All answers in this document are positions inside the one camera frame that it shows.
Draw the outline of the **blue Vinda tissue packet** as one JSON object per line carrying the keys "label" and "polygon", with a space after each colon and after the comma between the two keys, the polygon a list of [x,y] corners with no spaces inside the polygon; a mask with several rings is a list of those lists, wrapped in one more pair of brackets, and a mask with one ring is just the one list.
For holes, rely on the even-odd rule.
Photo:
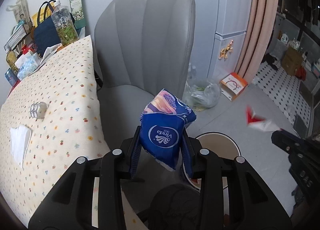
{"label": "blue Vinda tissue packet", "polygon": [[196,114],[166,89],[162,89],[140,116],[141,145],[169,171],[175,171],[183,130],[196,120]]}

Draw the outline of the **torn red white carton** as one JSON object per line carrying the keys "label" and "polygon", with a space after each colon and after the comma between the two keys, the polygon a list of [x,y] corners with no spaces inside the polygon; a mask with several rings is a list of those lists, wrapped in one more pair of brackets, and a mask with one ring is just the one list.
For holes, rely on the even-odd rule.
{"label": "torn red white carton", "polygon": [[246,108],[246,119],[248,127],[259,131],[274,132],[280,130],[280,127],[276,123],[270,119],[258,116],[250,106]]}

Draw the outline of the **cream round trash bin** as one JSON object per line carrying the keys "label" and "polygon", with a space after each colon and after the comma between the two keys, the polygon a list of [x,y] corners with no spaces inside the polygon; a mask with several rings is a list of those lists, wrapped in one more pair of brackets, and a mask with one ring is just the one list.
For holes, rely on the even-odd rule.
{"label": "cream round trash bin", "polygon": [[[241,151],[236,142],[221,132],[206,132],[196,137],[201,143],[203,148],[206,148],[214,153],[218,157],[234,160],[237,156],[241,156]],[[200,191],[201,179],[191,179],[186,170],[184,164],[181,165],[180,171],[183,173],[185,181],[187,181],[194,189]],[[227,189],[227,177],[222,178],[223,189]]]}

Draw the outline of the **clear plastic garbage bag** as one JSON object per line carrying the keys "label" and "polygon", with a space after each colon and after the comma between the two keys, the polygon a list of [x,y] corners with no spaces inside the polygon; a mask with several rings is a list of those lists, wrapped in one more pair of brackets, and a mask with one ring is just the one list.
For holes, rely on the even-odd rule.
{"label": "clear plastic garbage bag", "polygon": [[221,97],[221,88],[212,80],[188,79],[185,83],[183,102],[195,111],[216,106]]}

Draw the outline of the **dark trouser knee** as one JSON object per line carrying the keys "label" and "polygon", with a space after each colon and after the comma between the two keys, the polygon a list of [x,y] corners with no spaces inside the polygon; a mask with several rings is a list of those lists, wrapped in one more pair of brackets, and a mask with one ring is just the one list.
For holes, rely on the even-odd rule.
{"label": "dark trouser knee", "polygon": [[148,229],[201,229],[200,193],[184,184],[171,184],[156,193],[148,214]]}

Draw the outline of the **orange white cardboard box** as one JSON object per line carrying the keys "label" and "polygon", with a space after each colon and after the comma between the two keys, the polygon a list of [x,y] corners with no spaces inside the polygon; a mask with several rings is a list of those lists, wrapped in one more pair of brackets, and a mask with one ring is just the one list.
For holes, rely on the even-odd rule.
{"label": "orange white cardboard box", "polygon": [[232,102],[244,91],[248,83],[233,72],[220,81],[220,86],[222,94]]}

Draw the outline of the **brown cardboard box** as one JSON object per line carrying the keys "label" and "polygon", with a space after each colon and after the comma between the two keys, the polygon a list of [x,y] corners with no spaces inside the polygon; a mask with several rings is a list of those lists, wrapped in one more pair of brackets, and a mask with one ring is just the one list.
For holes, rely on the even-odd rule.
{"label": "brown cardboard box", "polygon": [[292,47],[288,47],[281,61],[282,68],[290,76],[295,76],[303,61],[302,55]]}

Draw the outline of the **crumpled silver foil pack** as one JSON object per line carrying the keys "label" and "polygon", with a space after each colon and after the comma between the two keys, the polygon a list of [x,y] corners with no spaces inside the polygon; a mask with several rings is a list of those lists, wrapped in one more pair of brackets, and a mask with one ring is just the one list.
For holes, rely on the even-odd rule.
{"label": "crumpled silver foil pack", "polygon": [[44,119],[48,104],[45,102],[35,102],[30,106],[30,116],[35,119]]}

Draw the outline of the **grey upholstered chair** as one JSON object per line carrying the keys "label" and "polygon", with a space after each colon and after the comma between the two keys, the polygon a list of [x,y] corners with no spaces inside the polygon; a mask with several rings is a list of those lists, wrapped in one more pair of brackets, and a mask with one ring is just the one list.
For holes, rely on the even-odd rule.
{"label": "grey upholstered chair", "polygon": [[94,42],[103,85],[97,96],[110,149],[131,138],[162,89],[181,98],[194,42],[195,0],[113,0]]}

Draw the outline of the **pink curtain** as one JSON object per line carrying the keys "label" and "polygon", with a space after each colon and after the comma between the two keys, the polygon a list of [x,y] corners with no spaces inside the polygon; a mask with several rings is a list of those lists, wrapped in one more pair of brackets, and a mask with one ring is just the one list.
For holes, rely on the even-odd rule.
{"label": "pink curtain", "polygon": [[252,0],[247,31],[235,72],[247,83],[255,77],[271,38],[278,0]]}

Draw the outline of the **blue drink can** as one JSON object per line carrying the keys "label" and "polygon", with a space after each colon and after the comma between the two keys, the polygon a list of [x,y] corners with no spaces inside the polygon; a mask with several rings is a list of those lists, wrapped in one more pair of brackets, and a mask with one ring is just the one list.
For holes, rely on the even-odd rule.
{"label": "blue drink can", "polygon": [[7,79],[7,81],[9,82],[9,84],[13,87],[17,82],[19,82],[20,80],[17,78],[17,76],[15,75],[15,73],[12,71],[11,68],[8,68],[6,73],[5,73],[5,77]]}

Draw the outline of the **navy tote bag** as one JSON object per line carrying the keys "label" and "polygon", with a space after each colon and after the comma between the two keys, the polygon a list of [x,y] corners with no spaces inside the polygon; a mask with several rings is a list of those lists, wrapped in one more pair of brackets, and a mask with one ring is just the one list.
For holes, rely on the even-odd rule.
{"label": "navy tote bag", "polygon": [[39,8],[37,14],[37,27],[34,30],[34,41],[37,46],[37,53],[43,57],[48,47],[61,43],[53,24],[51,14],[54,11],[56,0],[45,1]]}

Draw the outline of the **green tall box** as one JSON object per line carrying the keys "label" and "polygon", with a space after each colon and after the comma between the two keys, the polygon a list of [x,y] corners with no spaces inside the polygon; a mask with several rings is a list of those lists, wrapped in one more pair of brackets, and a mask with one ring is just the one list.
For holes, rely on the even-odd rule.
{"label": "green tall box", "polygon": [[75,20],[76,29],[81,29],[86,26],[86,20],[84,16],[84,9],[82,6],[82,0],[69,0],[71,14]]}

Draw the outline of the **yellow oil bottle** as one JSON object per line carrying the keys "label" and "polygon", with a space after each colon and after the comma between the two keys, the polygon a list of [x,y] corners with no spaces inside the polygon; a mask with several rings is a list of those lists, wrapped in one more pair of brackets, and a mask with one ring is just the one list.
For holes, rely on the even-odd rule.
{"label": "yellow oil bottle", "polygon": [[10,69],[12,70],[12,72],[15,75],[17,75],[18,72],[19,72],[19,68],[15,65],[15,63],[17,61],[16,54],[12,50],[7,50],[6,53],[7,53],[6,62],[9,65]]}

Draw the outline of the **printed paper gift bag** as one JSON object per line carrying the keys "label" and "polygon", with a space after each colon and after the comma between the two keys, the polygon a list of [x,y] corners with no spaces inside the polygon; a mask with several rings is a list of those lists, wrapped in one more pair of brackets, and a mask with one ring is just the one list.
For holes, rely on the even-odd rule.
{"label": "printed paper gift bag", "polygon": [[31,22],[27,0],[16,0],[15,5],[8,5],[5,10],[14,14],[17,23]]}

